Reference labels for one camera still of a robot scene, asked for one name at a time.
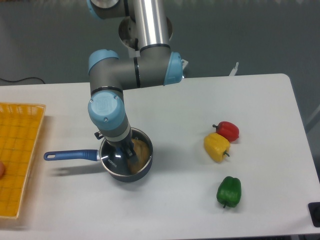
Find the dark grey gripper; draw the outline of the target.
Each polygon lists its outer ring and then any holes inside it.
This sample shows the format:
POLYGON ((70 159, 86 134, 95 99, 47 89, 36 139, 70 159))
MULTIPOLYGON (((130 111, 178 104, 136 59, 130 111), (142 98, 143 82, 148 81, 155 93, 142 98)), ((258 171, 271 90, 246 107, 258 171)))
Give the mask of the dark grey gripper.
POLYGON ((120 136, 117 137, 106 137, 103 136, 100 131, 95 132, 94 136, 100 140, 104 139, 110 146, 115 148, 120 148, 124 150, 124 153, 126 155, 127 161, 129 163, 137 163, 138 157, 133 147, 132 142, 132 131, 129 130, 127 132, 124 132, 120 136))

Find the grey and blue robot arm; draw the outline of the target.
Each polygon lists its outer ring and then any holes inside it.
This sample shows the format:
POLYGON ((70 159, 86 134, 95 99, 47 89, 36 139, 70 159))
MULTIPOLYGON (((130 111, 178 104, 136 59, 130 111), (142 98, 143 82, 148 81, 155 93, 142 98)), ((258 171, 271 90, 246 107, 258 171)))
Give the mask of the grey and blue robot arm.
POLYGON ((87 6, 99 19, 133 17, 135 22, 139 56, 120 59, 116 52, 102 49, 88 60, 89 117, 105 140, 135 164, 138 157, 123 91, 179 83, 183 78, 182 58, 171 51, 163 1, 89 0, 87 6))

